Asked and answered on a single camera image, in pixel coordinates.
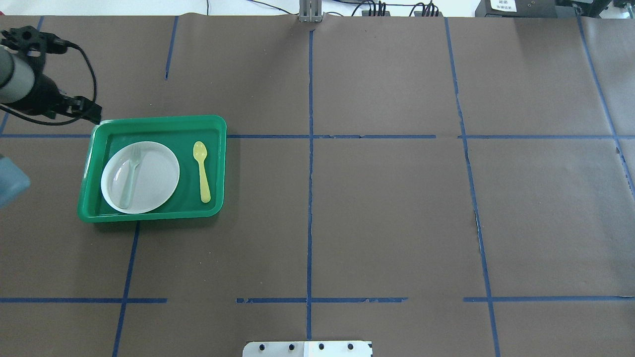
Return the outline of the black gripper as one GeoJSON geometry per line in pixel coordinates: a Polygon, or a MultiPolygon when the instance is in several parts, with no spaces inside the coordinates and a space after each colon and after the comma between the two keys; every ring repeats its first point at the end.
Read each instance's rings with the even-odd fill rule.
{"type": "Polygon", "coordinates": [[[20,111],[25,115],[44,115],[50,119],[62,115],[88,120],[92,124],[102,121],[103,108],[86,97],[70,99],[69,113],[67,97],[61,94],[53,80],[43,74],[20,80],[20,95],[20,111]]]}

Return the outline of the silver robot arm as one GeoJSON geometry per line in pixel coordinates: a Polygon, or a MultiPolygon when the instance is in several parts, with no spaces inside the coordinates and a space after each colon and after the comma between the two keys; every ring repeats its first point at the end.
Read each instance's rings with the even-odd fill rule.
{"type": "Polygon", "coordinates": [[[30,57],[27,52],[12,54],[1,51],[1,110],[17,118],[38,125],[63,126],[80,119],[98,125],[102,108],[97,101],[97,79],[85,52],[81,52],[93,81],[93,99],[70,97],[59,90],[57,84],[43,74],[44,55],[30,57]]]}

